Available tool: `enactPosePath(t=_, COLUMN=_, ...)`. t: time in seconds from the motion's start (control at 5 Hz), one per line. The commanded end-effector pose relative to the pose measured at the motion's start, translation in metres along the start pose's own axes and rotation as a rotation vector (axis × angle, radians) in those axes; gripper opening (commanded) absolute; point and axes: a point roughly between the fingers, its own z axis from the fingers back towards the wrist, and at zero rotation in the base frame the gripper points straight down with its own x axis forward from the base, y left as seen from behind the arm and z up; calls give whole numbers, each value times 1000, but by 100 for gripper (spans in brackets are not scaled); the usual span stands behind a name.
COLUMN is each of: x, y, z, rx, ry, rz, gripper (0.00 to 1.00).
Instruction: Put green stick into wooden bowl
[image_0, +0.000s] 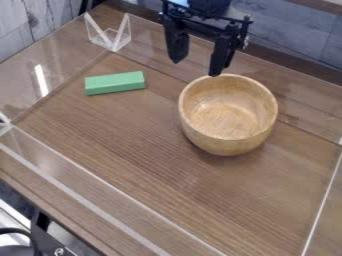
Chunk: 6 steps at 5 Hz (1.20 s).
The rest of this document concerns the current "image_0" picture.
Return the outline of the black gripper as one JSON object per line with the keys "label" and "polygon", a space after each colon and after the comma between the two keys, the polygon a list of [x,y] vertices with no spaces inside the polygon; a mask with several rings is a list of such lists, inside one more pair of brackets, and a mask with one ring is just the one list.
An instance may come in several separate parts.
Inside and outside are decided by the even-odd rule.
{"label": "black gripper", "polygon": [[173,63],[188,55],[188,33],[218,33],[208,75],[219,76],[239,46],[239,30],[246,31],[254,23],[251,16],[232,6],[232,0],[161,0],[159,16]]}

